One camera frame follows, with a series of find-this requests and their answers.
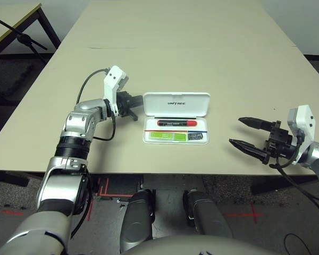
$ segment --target black cable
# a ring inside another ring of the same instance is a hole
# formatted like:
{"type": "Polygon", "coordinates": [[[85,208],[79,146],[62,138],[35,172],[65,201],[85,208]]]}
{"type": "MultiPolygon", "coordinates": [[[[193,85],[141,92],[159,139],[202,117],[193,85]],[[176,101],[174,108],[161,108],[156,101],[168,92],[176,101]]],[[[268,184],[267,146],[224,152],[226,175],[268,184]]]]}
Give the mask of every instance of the black cable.
{"type": "MultiPolygon", "coordinates": [[[[280,168],[279,166],[276,166],[276,169],[279,171],[279,173],[281,173],[286,178],[287,174],[284,172],[282,168],[280,168]]],[[[319,204],[313,200],[313,197],[310,193],[300,188],[299,185],[296,184],[294,181],[290,181],[289,178],[286,178],[286,180],[289,181],[294,187],[296,187],[302,194],[304,194],[319,210],[319,204]]]]}
{"type": "Polygon", "coordinates": [[[298,237],[296,234],[293,234],[293,233],[288,233],[287,235],[285,235],[285,237],[284,237],[284,239],[283,239],[283,246],[285,247],[285,250],[286,250],[286,252],[287,252],[288,255],[291,255],[291,254],[290,254],[289,251],[287,250],[287,247],[286,247],[286,239],[287,239],[287,237],[290,236],[290,235],[295,236],[297,239],[299,239],[299,240],[303,243],[303,245],[304,245],[304,247],[306,248],[306,250],[308,251],[308,254],[309,254],[309,255],[312,255],[312,253],[310,252],[310,250],[309,250],[309,248],[307,247],[306,243],[305,243],[300,237],[298,237]]]}
{"type": "MultiPolygon", "coordinates": [[[[105,72],[105,74],[107,74],[109,72],[109,69],[108,68],[105,68],[105,69],[99,69],[95,72],[93,72],[92,74],[90,74],[84,81],[83,85],[81,86],[80,90],[79,90],[79,93],[78,93],[78,97],[77,97],[77,101],[75,102],[76,104],[79,103],[80,101],[80,97],[81,97],[81,94],[86,86],[86,83],[91,79],[92,76],[94,76],[95,74],[97,73],[101,73],[101,72],[105,72]]],[[[115,136],[115,132],[116,132],[116,117],[115,115],[113,114],[113,112],[111,111],[111,119],[112,119],[112,135],[110,138],[100,138],[100,137],[94,137],[94,139],[97,139],[97,140],[100,140],[100,141],[111,141],[114,136],[115,136]]]]}
{"type": "Polygon", "coordinates": [[[91,79],[91,77],[94,76],[95,74],[101,73],[101,72],[105,72],[105,74],[107,74],[108,71],[109,71],[109,69],[105,68],[105,69],[99,69],[99,70],[93,72],[92,74],[90,74],[90,75],[86,78],[86,80],[84,81],[83,85],[81,86],[81,88],[80,88],[80,90],[79,90],[78,97],[77,97],[77,102],[76,102],[75,104],[78,104],[78,103],[79,103],[80,97],[81,97],[81,93],[83,92],[86,83],[91,79]]]}
{"type": "Polygon", "coordinates": [[[81,224],[84,222],[87,213],[89,212],[90,206],[91,206],[91,201],[93,198],[92,195],[92,186],[91,186],[91,177],[90,177],[90,173],[89,171],[86,169],[86,174],[88,175],[88,191],[89,191],[89,198],[87,200],[87,204],[86,204],[86,208],[85,211],[83,213],[83,215],[81,216],[78,224],[76,225],[76,227],[74,228],[74,230],[71,232],[71,239],[74,237],[74,235],[76,234],[76,232],[78,231],[78,229],[81,227],[81,224]]]}
{"type": "Polygon", "coordinates": [[[295,188],[297,188],[297,190],[299,190],[303,195],[305,195],[305,196],[315,205],[315,207],[319,210],[319,204],[318,204],[316,201],[314,201],[314,199],[319,200],[319,198],[315,197],[314,195],[312,195],[312,194],[308,193],[307,191],[305,191],[304,189],[302,189],[302,188],[301,188],[298,184],[296,184],[296,183],[285,173],[285,171],[283,170],[284,167],[289,166],[294,160],[296,160],[296,157],[297,157],[297,155],[298,155],[298,153],[299,153],[299,148],[300,148],[301,144],[303,143],[304,138],[305,138],[305,134],[303,134],[303,133],[301,133],[301,135],[298,135],[298,136],[297,136],[297,139],[298,139],[298,141],[297,141],[297,147],[296,147],[297,153],[296,153],[296,151],[295,151],[295,153],[293,154],[293,156],[290,158],[290,160],[289,160],[287,163],[285,163],[285,164],[283,164],[283,165],[280,165],[280,164],[279,164],[279,156],[277,156],[277,157],[276,157],[276,164],[275,164],[275,165],[270,164],[270,167],[277,169],[277,170],[279,171],[279,173],[280,173],[283,177],[285,177],[285,179],[286,179],[287,181],[289,181],[295,188]]]}
{"type": "Polygon", "coordinates": [[[112,119],[112,135],[110,138],[108,139],[104,139],[104,138],[100,138],[100,137],[94,137],[94,139],[100,140],[100,141],[111,141],[114,136],[115,136],[115,132],[116,132],[116,117],[114,115],[114,113],[111,111],[111,119],[112,119]]]}
{"type": "MultiPolygon", "coordinates": [[[[279,158],[276,159],[276,163],[279,165],[279,158]]],[[[286,178],[295,188],[297,188],[302,194],[304,194],[304,195],[307,194],[307,196],[310,196],[310,197],[312,197],[313,199],[319,201],[319,198],[318,198],[318,197],[316,197],[315,195],[313,195],[313,194],[307,192],[307,191],[304,190],[302,187],[300,187],[299,184],[297,184],[295,181],[293,181],[293,179],[292,179],[291,177],[289,177],[289,176],[285,173],[285,171],[282,169],[282,167],[275,168],[275,169],[278,170],[279,173],[280,173],[283,177],[285,177],[285,178],[286,178]]]]}

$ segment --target white case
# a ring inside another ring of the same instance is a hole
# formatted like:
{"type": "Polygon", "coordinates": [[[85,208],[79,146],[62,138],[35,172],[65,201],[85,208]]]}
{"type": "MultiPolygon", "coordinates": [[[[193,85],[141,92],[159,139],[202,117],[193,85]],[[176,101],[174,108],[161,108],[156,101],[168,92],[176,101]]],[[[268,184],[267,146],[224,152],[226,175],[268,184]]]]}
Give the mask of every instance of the white case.
{"type": "Polygon", "coordinates": [[[148,92],[143,95],[144,121],[143,141],[145,143],[205,145],[209,141],[207,114],[210,94],[205,92],[148,92]],[[195,120],[196,126],[158,126],[158,120],[195,120]],[[185,133],[185,141],[152,138],[152,132],[185,133]],[[188,140],[189,134],[201,133],[200,140],[188,140]]]}

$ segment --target open case lid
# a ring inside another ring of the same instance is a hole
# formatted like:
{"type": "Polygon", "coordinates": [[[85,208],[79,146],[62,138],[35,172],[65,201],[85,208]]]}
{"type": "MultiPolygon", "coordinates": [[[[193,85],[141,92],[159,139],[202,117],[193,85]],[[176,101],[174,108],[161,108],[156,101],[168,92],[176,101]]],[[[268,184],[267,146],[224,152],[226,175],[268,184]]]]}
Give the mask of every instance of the open case lid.
{"type": "Polygon", "coordinates": [[[148,92],[143,95],[144,112],[156,117],[203,117],[210,99],[206,92],[148,92]]]}

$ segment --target black table frame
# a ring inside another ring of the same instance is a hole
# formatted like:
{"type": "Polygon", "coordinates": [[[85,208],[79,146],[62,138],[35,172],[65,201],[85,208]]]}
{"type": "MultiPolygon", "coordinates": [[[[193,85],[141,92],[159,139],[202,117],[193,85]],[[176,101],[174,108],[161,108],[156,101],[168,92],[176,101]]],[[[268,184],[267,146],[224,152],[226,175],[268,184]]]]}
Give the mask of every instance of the black table frame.
{"type": "MultiPolygon", "coordinates": [[[[50,22],[48,21],[47,17],[45,16],[44,12],[42,11],[41,7],[36,9],[31,15],[28,16],[20,25],[15,27],[20,32],[25,31],[32,23],[36,20],[39,21],[40,25],[46,32],[47,36],[51,40],[52,44],[56,49],[58,49],[61,41],[55,31],[53,30],[50,22]]],[[[10,32],[3,40],[0,41],[0,53],[12,42],[16,39],[17,34],[10,32]]],[[[20,101],[9,101],[5,97],[0,94],[0,105],[2,106],[17,106],[20,101]]]]}

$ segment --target tripod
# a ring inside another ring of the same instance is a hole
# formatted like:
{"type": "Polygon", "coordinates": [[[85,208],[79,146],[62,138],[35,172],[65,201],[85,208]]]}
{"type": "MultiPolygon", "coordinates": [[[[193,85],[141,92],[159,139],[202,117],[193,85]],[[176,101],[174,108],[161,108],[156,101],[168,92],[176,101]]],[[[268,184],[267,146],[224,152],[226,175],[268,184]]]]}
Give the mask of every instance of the tripod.
{"type": "Polygon", "coordinates": [[[43,62],[43,64],[46,65],[46,61],[43,59],[43,57],[37,52],[37,50],[34,48],[34,46],[32,44],[35,44],[37,46],[39,46],[40,48],[47,50],[47,48],[45,46],[43,46],[42,44],[38,43],[37,41],[34,41],[29,35],[26,35],[25,33],[22,33],[20,31],[18,31],[17,29],[15,29],[14,27],[11,27],[10,25],[8,25],[7,23],[3,22],[2,20],[0,20],[0,24],[7,27],[8,29],[12,30],[14,33],[17,34],[17,40],[18,42],[26,45],[27,47],[29,47],[34,54],[36,54],[38,56],[38,58],[43,62]]]}

